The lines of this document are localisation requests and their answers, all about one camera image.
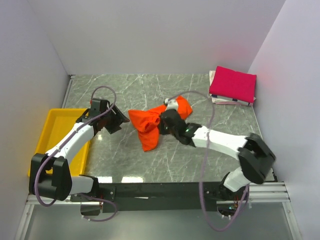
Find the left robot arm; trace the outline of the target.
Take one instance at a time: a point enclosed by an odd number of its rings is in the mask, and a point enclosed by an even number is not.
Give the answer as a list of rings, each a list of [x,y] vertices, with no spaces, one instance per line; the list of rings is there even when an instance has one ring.
[[[93,98],[90,108],[76,120],[70,132],[46,153],[36,153],[31,159],[29,193],[63,201],[70,195],[82,194],[88,201],[101,196],[97,177],[72,176],[70,163],[82,147],[102,129],[110,134],[121,130],[130,120],[106,99]]]

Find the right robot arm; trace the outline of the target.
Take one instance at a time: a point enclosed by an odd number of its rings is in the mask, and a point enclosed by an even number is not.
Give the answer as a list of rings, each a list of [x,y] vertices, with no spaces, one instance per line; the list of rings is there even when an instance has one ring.
[[[213,194],[219,201],[233,199],[250,183],[263,184],[276,161],[275,154],[259,135],[232,135],[186,123],[174,109],[160,114],[160,133],[173,135],[183,145],[208,148],[239,161],[240,167],[227,173]]]

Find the orange t shirt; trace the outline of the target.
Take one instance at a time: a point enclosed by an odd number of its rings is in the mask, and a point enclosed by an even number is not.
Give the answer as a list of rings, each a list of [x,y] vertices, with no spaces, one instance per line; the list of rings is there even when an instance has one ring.
[[[160,115],[166,110],[175,109],[183,120],[191,115],[193,112],[190,103],[181,95],[172,100],[170,107],[162,104],[148,110],[130,109],[128,110],[129,119],[133,127],[137,130],[138,138],[140,140],[144,152],[154,150],[160,138]]]

